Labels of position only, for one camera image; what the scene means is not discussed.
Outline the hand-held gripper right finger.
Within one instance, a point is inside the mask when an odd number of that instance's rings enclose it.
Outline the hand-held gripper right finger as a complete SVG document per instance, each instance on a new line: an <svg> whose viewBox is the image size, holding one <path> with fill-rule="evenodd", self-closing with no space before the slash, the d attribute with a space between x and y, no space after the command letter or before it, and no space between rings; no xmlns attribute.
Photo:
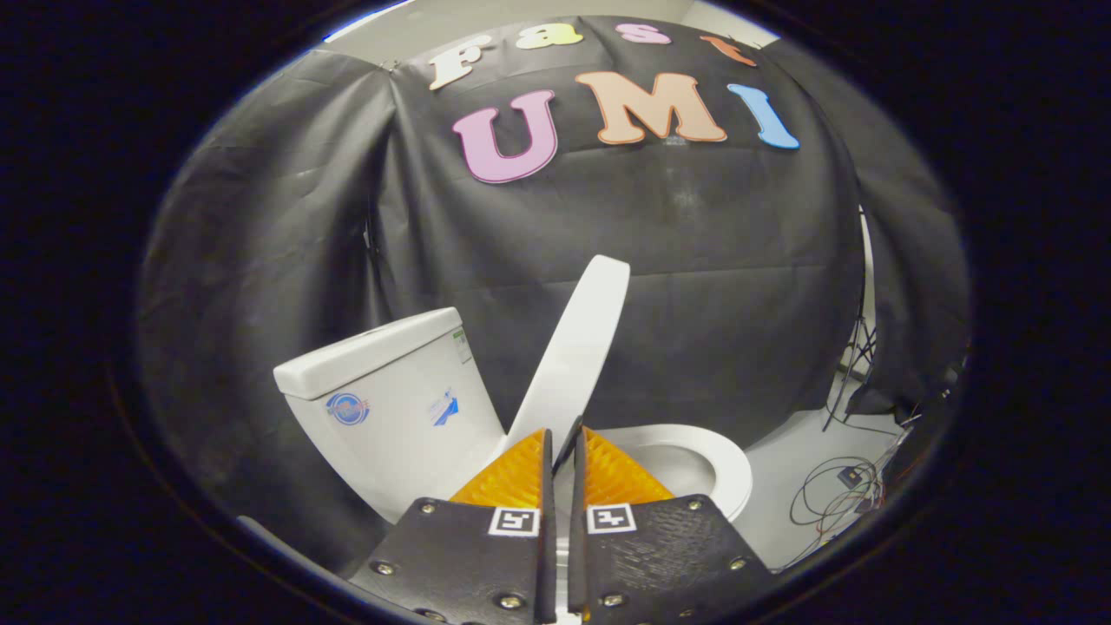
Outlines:
<svg viewBox="0 0 1111 625"><path fill-rule="evenodd" d="M569 518L569 612L584 624L722 624L774 574L705 494L675 496L581 427Z"/></svg>

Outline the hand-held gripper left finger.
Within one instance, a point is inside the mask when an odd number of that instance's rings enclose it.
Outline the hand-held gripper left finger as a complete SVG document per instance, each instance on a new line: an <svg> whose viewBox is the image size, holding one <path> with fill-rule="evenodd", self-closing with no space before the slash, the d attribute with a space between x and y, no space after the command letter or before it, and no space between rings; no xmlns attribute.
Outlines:
<svg viewBox="0 0 1111 625"><path fill-rule="evenodd" d="M351 581L440 624L552 624L552 462L541 429L452 497L414 498Z"/></svg>

